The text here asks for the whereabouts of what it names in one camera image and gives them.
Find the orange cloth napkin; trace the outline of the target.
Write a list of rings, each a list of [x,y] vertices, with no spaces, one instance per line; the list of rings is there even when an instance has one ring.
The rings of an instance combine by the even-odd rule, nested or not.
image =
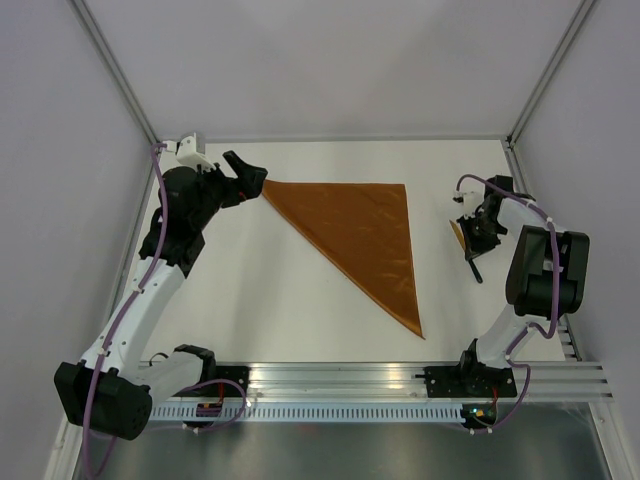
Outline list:
[[[403,184],[268,180],[262,195],[374,303],[424,336]]]

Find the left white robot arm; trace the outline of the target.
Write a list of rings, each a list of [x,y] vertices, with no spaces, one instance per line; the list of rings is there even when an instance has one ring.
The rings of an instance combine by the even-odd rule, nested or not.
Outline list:
[[[159,207],[139,251],[130,286],[104,330],[76,363],[63,362],[54,384],[70,423],[123,440],[136,439],[154,406],[191,390],[206,396],[218,384],[215,354],[188,344],[142,367],[142,355],[166,306],[205,246],[204,229],[222,209],[259,197],[268,172],[227,151],[234,174],[186,162],[162,173]]]

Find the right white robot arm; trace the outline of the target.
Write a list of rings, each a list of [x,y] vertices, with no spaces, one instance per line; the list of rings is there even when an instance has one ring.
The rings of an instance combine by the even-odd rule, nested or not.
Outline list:
[[[507,234],[517,243],[505,282],[506,306],[458,364],[457,384],[469,395],[504,380],[533,333],[553,337],[560,317],[579,309],[590,251],[587,234],[556,225],[535,199],[515,192],[511,177],[480,182],[482,202],[452,223],[476,279],[481,279],[476,258],[494,250]]]

